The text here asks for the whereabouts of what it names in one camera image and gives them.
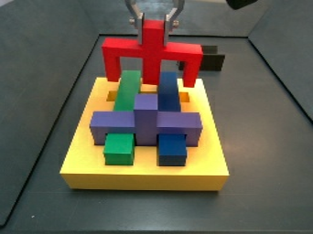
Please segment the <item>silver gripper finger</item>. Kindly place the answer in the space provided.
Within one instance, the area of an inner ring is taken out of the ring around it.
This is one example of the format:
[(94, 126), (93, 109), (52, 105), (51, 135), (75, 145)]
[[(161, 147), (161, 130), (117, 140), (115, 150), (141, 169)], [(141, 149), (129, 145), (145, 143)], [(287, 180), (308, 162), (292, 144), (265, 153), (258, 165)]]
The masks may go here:
[(125, 0), (125, 4), (131, 14), (130, 24), (135, 27), (138, 31), (138, 44), (142, 44), (142, 26), (145, 14), (139, 9), (135, 0)]
[(167, 44), (169, 34), (178, 27), (178, 16), (184, 10), (185, 0), (173, 0), (173, 9), (163, 19), (163, 43)]

